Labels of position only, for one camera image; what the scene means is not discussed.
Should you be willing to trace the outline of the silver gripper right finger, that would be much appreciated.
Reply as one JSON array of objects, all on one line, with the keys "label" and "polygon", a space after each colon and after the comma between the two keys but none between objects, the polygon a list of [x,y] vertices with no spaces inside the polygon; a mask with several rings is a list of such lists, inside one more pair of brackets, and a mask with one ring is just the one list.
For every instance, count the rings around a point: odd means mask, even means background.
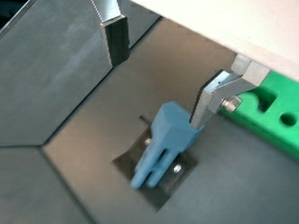
[{"label": "silver gripper right finger", "polygon": [[199,129],[220,109],[232,112],[241,103],[239,94],[255,89],[268,73],[265,66],[239,54],[231,72],[217,71],[201,86],[191,113],[191,126]]}]

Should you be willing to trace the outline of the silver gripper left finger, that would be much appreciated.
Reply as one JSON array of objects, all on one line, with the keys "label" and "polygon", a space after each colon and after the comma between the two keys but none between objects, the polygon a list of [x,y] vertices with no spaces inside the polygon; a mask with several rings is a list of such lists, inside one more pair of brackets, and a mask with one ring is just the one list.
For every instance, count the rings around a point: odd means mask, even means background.
[{"label": "silver gripper left finger", "polygon": [[105,40],[107,55],[112,67],[129,57],[127,17],[121,14],[117,0],[89,0],[97,13],[100,31]]}]

